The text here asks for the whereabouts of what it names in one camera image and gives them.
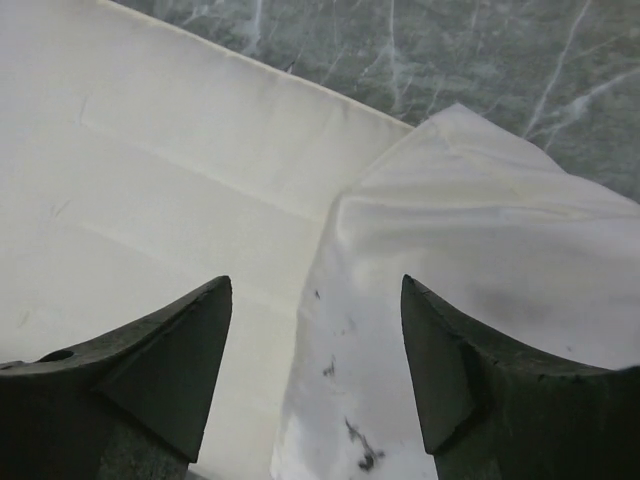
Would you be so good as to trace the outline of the cream satin pillowcase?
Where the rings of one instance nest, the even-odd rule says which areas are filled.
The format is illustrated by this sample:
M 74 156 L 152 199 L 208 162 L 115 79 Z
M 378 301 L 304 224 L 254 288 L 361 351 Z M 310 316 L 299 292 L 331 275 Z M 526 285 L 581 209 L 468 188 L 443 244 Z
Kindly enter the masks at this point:
M 639 206 L 455 105 L 334 202 L 298 307 L 276 479 L 432 479 L 401 333 L 411 276 L 598 367 L 639 361 Z

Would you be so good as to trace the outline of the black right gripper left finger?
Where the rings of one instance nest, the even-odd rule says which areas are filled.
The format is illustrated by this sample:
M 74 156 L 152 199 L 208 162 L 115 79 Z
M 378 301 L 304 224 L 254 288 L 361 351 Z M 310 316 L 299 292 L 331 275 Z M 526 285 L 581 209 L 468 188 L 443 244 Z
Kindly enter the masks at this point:
M 182 479 L 196 463 L 232 317 L 217 277 L 35 362 L 1 366 L 5 479 Z

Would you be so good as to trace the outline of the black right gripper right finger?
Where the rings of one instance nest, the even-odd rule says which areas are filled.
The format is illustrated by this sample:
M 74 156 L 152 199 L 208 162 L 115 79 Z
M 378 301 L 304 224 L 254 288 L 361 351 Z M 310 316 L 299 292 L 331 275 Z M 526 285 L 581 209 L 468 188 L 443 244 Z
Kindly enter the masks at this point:
M 441 479 L 635 479 L 639 370 L 528 346 L 405 277 L 401 323 L 424 449 Z

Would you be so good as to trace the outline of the cream rectangular pillow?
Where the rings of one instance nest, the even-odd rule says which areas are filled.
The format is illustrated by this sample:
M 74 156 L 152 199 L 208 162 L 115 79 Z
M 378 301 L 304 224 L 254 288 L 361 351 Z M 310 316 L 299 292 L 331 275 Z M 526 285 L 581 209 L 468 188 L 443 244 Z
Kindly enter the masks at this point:
M 111 1 L 1 5 L 1 358 L 230 277 L 198 474 L 265 479 L 337 194 L 409 126 Z

